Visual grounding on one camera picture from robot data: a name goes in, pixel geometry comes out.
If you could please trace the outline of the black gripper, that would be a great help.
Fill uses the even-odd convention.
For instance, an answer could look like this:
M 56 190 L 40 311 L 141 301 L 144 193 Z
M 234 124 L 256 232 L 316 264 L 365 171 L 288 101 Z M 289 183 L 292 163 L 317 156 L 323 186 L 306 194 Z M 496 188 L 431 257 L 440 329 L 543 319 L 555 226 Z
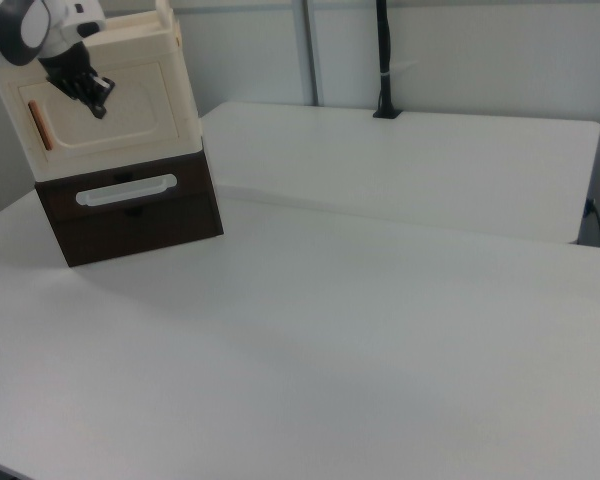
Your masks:
M 95 118 L 104 118 L 106 98 L 113 91 L 115 83 L 94 74 L 89 52 L 83 42 L 74 44 L 61 54 L 39 57 L 38 61 L 52 85 L 67 97 L 85 105 Z

